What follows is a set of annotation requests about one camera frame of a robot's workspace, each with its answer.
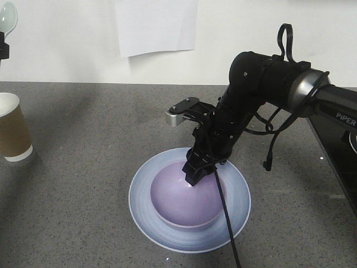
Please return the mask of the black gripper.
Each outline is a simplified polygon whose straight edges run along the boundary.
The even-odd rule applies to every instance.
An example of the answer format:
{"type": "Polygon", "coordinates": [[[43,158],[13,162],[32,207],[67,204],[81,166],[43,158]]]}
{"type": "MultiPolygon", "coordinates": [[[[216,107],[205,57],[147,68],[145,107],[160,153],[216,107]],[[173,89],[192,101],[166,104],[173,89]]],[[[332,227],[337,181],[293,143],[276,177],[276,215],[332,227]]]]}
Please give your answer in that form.
{"type": "Polygon", "coordinates": [[[194,128],[192,133],[195,143],[186,154],[187,162],[182,171],[185,173],[185,180],[191,186],[195,186],[205,176],[213,173],[211,165],[223,162],[223,157],[213,153],[211,140],[204,123],[195,117],[188,117],[187,119],[196,122],[198,126],[194,128]]]}

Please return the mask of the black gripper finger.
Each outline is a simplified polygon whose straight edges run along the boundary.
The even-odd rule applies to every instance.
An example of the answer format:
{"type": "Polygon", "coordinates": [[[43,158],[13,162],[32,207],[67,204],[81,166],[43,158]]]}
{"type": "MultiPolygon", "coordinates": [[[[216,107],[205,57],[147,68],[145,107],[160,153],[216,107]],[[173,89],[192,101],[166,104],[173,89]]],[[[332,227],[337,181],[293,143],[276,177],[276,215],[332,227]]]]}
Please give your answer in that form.
{"type": "Polygon", "coordinates": [[[0,32],[0,59],[9,58],[9,45],[5,43],[5,33],[0,32]]]}

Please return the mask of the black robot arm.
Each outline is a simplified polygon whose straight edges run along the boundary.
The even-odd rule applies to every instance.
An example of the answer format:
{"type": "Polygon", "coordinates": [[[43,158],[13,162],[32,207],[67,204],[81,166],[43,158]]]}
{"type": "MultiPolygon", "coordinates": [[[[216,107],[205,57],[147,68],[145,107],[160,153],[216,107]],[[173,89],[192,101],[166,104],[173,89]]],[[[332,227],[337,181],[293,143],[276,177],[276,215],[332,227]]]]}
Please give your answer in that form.
{"type": "Polygon", "coordinates": [[[184,116],[199,126],[183,167],[186,181],[197,184],[226,161],[234,144],[260,106],[270,103],[291,114],[290,120],[321,114],[356,131],[356,93],[330,84],[328,74],[310,63],[243,52],[229,70],[229,85],[216,106],[189,100],[184,116]]]}

